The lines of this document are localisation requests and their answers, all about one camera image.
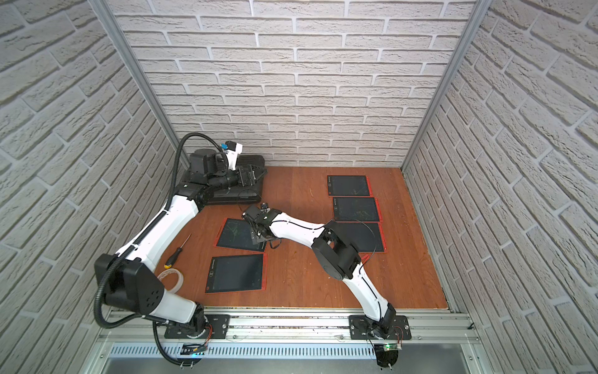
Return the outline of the red tablet with green scribbles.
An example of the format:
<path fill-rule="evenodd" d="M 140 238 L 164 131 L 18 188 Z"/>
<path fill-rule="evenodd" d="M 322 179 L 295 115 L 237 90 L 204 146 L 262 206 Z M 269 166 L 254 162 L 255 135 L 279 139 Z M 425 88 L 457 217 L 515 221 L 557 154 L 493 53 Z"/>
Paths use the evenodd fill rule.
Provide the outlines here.
<path fill-rule="evenodd" d="M 375 197 L 338 196 L 333 198 L 336 221 L 381 222 Z"/>

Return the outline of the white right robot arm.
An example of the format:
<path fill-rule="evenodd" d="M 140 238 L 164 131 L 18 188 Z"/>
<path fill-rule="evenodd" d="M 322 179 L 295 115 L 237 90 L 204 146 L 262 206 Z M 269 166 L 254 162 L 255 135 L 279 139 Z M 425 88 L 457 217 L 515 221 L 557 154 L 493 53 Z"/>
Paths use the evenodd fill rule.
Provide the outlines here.
<path fill-rule="evenodd" d="M 302 221 L 267 206 L 250 206 L 242 217 L 252 229 L 254 242 L 288 239 L 311 248 L 324 271 L 344 282 L 358 300 L 370 335 L 380 340 L 388 338 L 396 310 L 370 280 L 359 246 L 347 229 L 336 221 L 326 224 Z"/>

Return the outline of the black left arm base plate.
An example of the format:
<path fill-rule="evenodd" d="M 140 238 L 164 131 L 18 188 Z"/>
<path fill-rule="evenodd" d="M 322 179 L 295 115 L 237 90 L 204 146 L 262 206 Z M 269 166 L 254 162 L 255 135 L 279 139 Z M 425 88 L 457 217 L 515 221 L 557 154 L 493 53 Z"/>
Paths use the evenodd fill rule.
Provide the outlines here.
<path fill-rule="evenodd" d="M 193 316 L 188 324 L 174 323 L 167 326 L 164 333 L 166 339 L 200 339 L 206 340 L 226 338 L 230 315 L 199 313 Z"/>

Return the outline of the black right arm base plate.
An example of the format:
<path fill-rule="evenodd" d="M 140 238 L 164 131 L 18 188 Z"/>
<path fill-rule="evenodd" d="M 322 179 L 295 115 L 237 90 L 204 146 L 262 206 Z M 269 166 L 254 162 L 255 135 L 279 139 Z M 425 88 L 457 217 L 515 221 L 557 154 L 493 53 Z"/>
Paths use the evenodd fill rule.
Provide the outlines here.
<path fill-rule="evenodd" d="M 392 322 L 373 322 L 363 315 L 348 316 L 350 339 L 354 341 L 409 341 L 411 326 L 406 316 L 395 315 Z"/>

